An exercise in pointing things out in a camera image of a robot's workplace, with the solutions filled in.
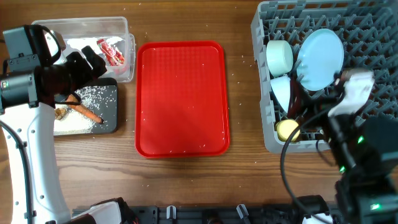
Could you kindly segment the orange carrot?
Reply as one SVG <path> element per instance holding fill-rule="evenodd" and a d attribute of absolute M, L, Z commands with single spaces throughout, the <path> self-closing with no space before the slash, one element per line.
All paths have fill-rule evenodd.
<path fill-rule="evenodd" d="M 79 104 L 79 105 L 74 105 L 74 103 L 78 103 L 77 97 L 75 97 L 73 94 L 69 95 L 68 98 L 66 99 L 66 102 L 68 103 L 68 106 L 77 111 L 78 113 L 82 114 L 83 116 L 87 117 L 88 119 L 96 122 L 96 123 L 103 123 L 103 119 L 100 118 L 98 115 L 94 114 L 91 110 L 89 110 L 86 106 Z"/>

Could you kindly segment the yellow plastic cup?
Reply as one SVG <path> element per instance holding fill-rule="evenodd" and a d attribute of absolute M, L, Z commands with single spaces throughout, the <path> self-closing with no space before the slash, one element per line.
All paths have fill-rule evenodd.
<path fill-rule="evenodd" d="M 299 126 L 298 122 L 296 122 L 293 119 L 285 119 L 282 121 L 279 121 L 275 125 L 275 130 L 277 132 L 277 136 L 279 140 L 285 142 L 290 134 L 294 131 L 295 128 Z"/>

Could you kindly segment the brown food scrap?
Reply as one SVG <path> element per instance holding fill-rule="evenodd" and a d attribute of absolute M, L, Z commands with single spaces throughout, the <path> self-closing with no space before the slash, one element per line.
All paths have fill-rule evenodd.
<path fill-rule="evenodd" d="M 65 108 L 56 108 L 54 112 L 56 120 L 62 120 L 68 113 L 68 111 Z"/>

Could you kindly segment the white napkin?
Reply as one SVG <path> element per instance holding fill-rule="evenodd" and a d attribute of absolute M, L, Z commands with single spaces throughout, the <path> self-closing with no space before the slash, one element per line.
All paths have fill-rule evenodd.
<path fill-rule="evenodd" d="M 101 38 L 80 38 L 80 39 L 68 39 L 67 44 L 77 50 L 81 50 L 82 48 L 89 45 L 96 54 L 102 54 L 101 49 L 98 47 L 97 41 L 101 40 Z M 103 38 L 105 42 L 109 45 L 114 45 L 118 42 L 121 42 L 123 39 L 120 37 L 110 37 L 110 38 Z"/>

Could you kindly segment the light blue bowl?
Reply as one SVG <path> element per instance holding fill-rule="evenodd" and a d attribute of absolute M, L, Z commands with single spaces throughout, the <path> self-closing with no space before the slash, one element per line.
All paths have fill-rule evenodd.
<path fill-rule="evenodd" d="M 278 104 L 287 113 L 290 103 L 290 78 L 282 76 L 272 79 L 271 88 Z"/>

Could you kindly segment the white rice pile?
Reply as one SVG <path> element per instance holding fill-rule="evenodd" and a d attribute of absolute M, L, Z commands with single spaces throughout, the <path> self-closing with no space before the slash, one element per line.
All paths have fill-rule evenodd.
<path fill-rule="evenodd" d="M 103 92 L 104 86 L 87 86 L 77 90 L 75 94 L 77 99 L 78 96 L 80 97 L 80 104 L 94 112 L 94 109 L 100 108 Z M 71 109 L 68 105 L 56 105 L 56 108 L 65 108 L 68 113 L 62 120 L 55 119 L 53 132 L 55 136 L 91 133 L 93 128 L 99 124 Z M 94 112 L 94 114 L 102 118 L 98 112 Z"/>

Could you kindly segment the light blue plate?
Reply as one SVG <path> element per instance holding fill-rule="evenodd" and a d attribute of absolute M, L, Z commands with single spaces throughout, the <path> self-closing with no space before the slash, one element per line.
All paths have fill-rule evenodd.
<path fill-rule="evenodd" d="M 309 91 L 318 91 L 330 85 L 335 74 L 343 67 L 345 51 L 340 38 L 330 29 L 319 29 L 302 44 L 296 69 L 300 84 Z"/>

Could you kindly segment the red foil wrapper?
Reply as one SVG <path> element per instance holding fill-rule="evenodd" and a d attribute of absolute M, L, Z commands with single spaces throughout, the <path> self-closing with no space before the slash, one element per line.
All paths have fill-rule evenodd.
<path fill-rule="evenodd" d="M 112 47 L 104 39 L 97 40 L 96 43 L 111 66 L 121 66 L 125 63 L 124 56 L 116 47 Z"/>

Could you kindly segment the mint green bowl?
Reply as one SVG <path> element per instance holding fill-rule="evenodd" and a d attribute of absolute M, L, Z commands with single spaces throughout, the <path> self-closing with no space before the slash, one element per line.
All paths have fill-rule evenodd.
<path fill-rule="evenodd" d="M 266 46 L 266 59 L 273 77 L 289 73 L 294 64 L 292 48 L 285 40 L 270 40 Z"/>

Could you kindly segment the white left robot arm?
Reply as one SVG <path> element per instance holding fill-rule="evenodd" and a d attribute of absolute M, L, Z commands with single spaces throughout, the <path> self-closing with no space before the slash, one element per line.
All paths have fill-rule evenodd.
<path fill-rule="evenodd" d="M 91 47 L 64 63 L 51 53 L 42 25 L 5 30 L 9 58 L 1 74 L 1 128 L 6 138 L 13 193 L 13 223 L 138 223 L 122 198 L 72 216 L 60 187 L 53 137 L 56 96 L 72 96 L 106 72 Z"/>

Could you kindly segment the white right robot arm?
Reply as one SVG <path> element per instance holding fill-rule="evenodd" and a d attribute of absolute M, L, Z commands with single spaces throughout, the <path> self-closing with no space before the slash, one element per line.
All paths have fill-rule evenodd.
<path fill-rule="evenodd" d="M 368 96 L 311 100 L 302 93 L 289 99 L 289 113 L 309 109 L 312 117 L 300 129 L 321 126 L 342 174 L 335 184 L 336 202 L 349 223 L 397 223 L 397 187 L 391 172 L 397 167 L 397 121 L 370 117 L 354 119 Z"/>

